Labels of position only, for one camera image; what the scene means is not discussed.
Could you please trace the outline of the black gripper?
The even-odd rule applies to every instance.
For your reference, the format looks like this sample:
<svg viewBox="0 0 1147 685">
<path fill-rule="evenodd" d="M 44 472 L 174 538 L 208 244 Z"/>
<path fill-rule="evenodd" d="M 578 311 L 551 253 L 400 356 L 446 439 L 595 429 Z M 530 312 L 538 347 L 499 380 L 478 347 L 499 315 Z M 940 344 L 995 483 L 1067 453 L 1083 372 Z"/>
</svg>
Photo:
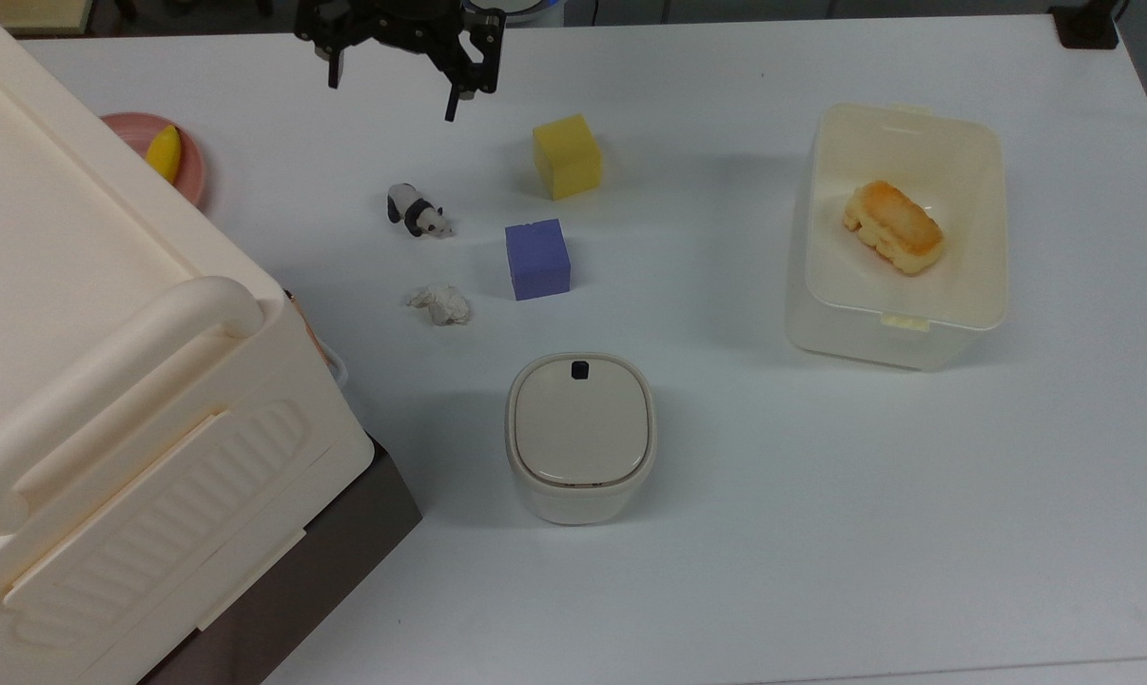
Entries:
<svg viewBox="0 0 1147 685">
<path fill-rule="evenodd" d="M 338 89 L 343 54 L 361 42 L 430 53 L 448 81 L 444 120 L 478 92 L 498 89 L 505 11 L 463 11 L 460 1 L 352 1 L 298 3 L 295 36 L 311 42 L 327 65 L 327 86 Z"/>
</svg>

